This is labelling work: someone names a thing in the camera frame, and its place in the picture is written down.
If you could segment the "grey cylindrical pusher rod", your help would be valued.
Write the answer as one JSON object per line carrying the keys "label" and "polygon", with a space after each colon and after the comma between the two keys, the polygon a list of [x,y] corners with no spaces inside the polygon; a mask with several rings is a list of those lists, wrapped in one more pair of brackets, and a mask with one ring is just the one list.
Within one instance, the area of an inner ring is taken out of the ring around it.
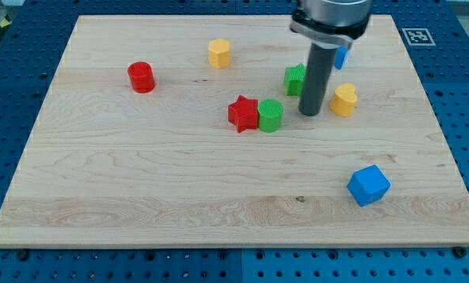
{"label": "grey cylindrical pusher rod", "polygon": [[324,49],[315,43],[311,45],[298,104],[298,110],[304,116],[319,114],[335,55],[336,49]]}

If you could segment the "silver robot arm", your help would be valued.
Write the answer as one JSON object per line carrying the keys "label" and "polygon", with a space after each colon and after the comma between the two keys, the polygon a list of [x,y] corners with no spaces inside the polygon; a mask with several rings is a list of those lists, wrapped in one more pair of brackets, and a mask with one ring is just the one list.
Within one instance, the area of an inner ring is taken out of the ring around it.
{"label": "silver robot arm", "polygon": [[311,46],[298,110],[316,116],[322,107],[337,50],[350,49],[366,30],[372,0],[300,0],[291,14],[290,30],[310,39]]}

